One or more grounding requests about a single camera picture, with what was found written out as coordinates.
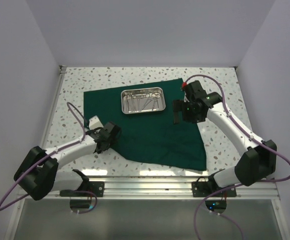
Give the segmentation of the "stainless steel instrument tray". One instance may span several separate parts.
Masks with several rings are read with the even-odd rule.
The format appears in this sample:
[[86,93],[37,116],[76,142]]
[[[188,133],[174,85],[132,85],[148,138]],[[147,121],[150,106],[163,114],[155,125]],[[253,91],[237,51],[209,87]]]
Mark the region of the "stainless steel instrument tray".
[[[160,94],[160,98],[158,99],[158,107],[156,106],[153,111],[149,110],[143,110],[140,112],[131,112],[129,110],[129,107],[127,105],[127,96],[128,95],[137,95],[140,98],[140,109],[143,107],[146,99],[148,96],[147,94]],[[161,112],[166,108],[166,103],[165,103],[165,97],[164,97],[164,92],[160,87],[150,87],[150,88],[139,88],[139,89],[130,89],[130,90],[124,90],[121,92],[121,109],[122,112],[126,115],[132,115],[132,114],[142,114],[142,113],[151,113],[151,112]]]

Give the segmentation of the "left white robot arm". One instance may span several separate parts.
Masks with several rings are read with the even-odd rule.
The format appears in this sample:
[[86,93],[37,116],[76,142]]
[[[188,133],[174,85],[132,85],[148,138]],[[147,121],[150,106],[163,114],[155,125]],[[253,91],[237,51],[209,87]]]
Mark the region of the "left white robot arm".
[[92,183],[77,169],[61,172],[67,164],[86,155],[101,154],[117,142],[121,127],[113,122],[84,131],[79,138],[57,147],[33,147],[13,179],[33,200],[38,201],[53,191],[62,197],[89,196]]

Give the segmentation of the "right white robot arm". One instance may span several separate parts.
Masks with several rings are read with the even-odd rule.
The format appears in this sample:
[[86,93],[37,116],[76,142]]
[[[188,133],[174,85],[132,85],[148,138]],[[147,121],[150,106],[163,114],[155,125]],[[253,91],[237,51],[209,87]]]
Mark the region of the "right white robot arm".
[[248,129],[228,108],[217,92],[207,93],[199,81],[183,83],[184,100],[173,101],[174,123],[213,122],[231,141],[240,155],[238,163],[220,170],[208,178],[207,190],[219,196],[225,187],[243,184],[250,186],[276,170],[276,144],[264,141]]

